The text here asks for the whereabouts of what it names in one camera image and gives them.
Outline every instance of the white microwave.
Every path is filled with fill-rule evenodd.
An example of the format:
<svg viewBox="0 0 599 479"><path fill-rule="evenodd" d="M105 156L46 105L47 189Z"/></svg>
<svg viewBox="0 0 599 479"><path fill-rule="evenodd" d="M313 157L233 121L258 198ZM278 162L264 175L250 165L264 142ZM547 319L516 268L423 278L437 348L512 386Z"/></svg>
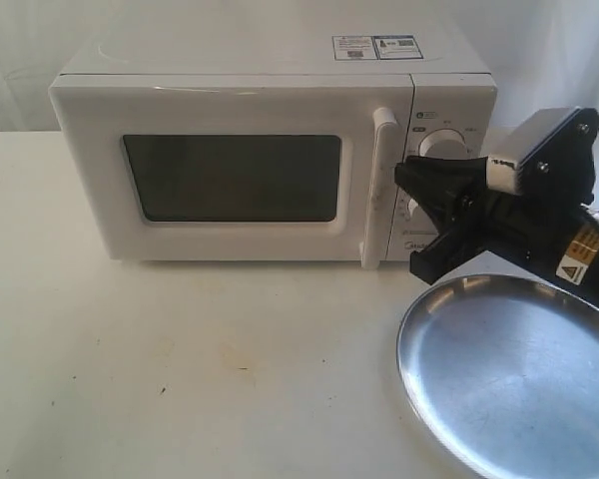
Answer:
<svg viewBox="0 0 599 479"><path fill-rule="evenodd" d="M496 96L426 0L137 0L50 88L111 257L408 260L407 155L477 155Z"/></svg>

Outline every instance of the white backdrop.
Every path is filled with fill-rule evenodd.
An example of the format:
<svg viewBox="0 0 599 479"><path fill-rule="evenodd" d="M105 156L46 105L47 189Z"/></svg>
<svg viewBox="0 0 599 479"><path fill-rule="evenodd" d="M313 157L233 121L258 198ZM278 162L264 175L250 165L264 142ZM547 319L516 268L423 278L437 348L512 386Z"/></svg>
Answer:
<svg viewBox="0 0 599 479"><path fill-rule="evenodd" d="M0 0L0 130L58 128L48 85L122 1ZM599 0L439 1L499 85L494 125L547 106L599 108Z"/></svg>

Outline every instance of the label sticker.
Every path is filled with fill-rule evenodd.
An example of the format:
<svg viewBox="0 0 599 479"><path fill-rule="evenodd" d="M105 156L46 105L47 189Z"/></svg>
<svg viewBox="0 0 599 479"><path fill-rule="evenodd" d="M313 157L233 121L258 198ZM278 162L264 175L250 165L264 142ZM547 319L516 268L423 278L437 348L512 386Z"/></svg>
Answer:
<svg viewBox="0 0 599 479"><path fill-rule="evenodd" d="M332 37L336 60L377 60L372 37Z"/></svg>
<svg viewBox="0 0 599 479"><path fill-rule="evenodd" d="M599 251L599 234L592 226L584 225L561 258L557 266L557 276L574 284L581 284L597 251Z"/></svg>
<svg viewBox="0 0 599 479"><path fill-rule="evenodd" d="M422 59L421 50L412 35L375 35L372 37L379 60Z"/></svg>

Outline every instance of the silver plate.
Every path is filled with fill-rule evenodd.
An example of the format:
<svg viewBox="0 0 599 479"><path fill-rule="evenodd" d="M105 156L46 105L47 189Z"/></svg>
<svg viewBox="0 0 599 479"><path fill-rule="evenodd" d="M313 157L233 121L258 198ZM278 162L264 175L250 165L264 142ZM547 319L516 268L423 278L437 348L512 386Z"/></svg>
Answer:
<svg viewBox="0 0 599 479"><path fill-rule="evenodd" d="M454 279L406 313L410 403L434 437L496 479L599 478L599 311L511 276Z"/></svg>

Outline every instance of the microwave control panel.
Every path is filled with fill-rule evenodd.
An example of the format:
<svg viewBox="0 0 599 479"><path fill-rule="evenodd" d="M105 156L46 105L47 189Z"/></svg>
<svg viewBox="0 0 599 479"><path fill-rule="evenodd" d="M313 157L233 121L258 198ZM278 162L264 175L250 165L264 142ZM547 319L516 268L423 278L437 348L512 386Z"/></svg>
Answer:
<svg viewBox="0 0 599 479"><path fill-rule="evenodd" d="M404 158L475 158L488 128L497 89L487 74L412 75L414 98ZM386 259L408 261L437 235L432 222L399 190Z"/></svg>

